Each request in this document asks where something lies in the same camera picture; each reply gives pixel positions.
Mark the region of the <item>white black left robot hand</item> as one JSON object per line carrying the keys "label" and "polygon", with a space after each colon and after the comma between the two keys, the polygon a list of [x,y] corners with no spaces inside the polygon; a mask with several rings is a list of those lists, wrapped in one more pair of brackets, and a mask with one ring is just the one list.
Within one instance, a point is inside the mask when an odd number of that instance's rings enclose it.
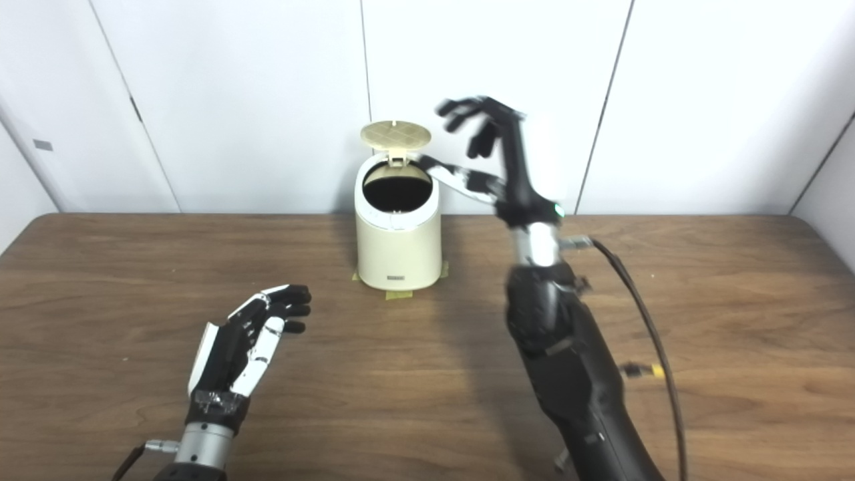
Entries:
{"label": "white black left robot hand", "polygon": [[308,286],[289,284],[254,293],[220,325],[207,323],[190,371],[184,422],[238,434],[282,335],[305,332],[301,319],[309,313]]}

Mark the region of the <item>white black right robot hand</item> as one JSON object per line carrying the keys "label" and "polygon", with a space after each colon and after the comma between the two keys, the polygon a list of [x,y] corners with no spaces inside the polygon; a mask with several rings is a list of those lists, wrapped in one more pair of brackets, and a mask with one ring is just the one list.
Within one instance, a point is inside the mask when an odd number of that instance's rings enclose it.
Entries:
{"label": "white black right robot hand", "polygon": [[522,133],[524,115],[510,106],[488,96],[444,100],[436,114],[446,119],[445,129],[455,133],[470,118],[482,115],[484,122],[468,141],[466,156],[470,159],[489,158],[496,146],[504,169],[504,178],[461,165],[441,162],[421,154],[416,164],[452,190],[479,202],[491,204],[495,216],[508,228],[524,228],[529,224],[546,223],[558,226],[564,217],[559,205],[539,194],[528,173]]}

